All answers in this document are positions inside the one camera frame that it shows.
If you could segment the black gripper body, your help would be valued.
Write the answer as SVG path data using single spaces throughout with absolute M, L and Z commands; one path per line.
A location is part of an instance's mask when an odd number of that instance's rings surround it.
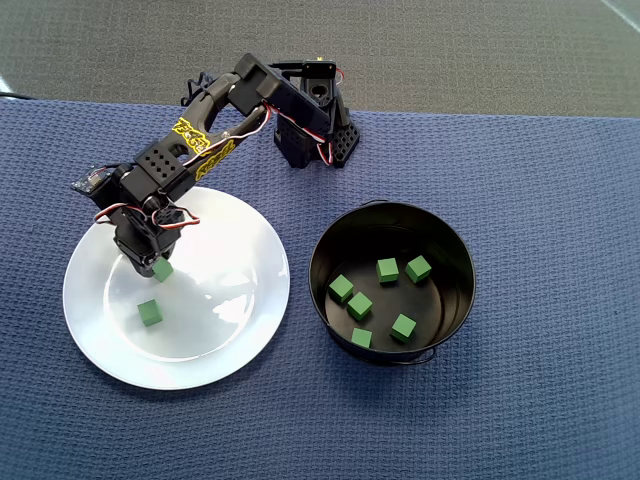
M 130 207 L 119 207 L 113 214 L 116 226 L 114 241 L 121 252 L 130 257 L 159 257 L 158 244 L 177 241 L 180 230 L 155 226 L 149 217 Z

